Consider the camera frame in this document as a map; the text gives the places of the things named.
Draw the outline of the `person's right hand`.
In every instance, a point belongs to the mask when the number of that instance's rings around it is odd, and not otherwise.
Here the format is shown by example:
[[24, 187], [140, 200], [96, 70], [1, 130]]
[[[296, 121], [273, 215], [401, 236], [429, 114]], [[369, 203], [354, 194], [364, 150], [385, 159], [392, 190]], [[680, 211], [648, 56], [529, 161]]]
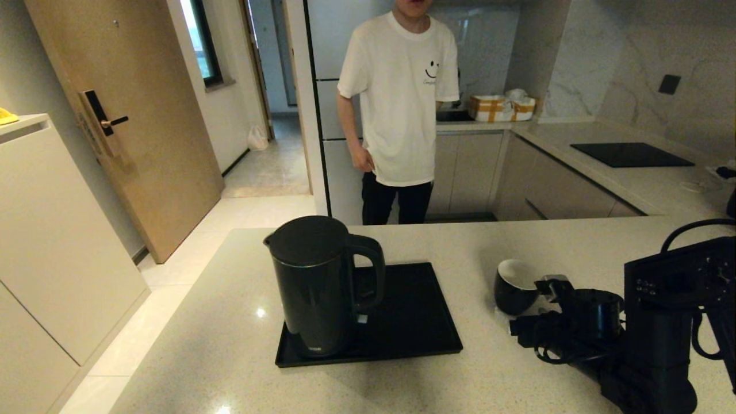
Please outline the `person's right hand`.
[[360, 141], [348, 144], [353, 167], [363, 173], [373, 173], [375, 165], [370, 152], [365, 149]]

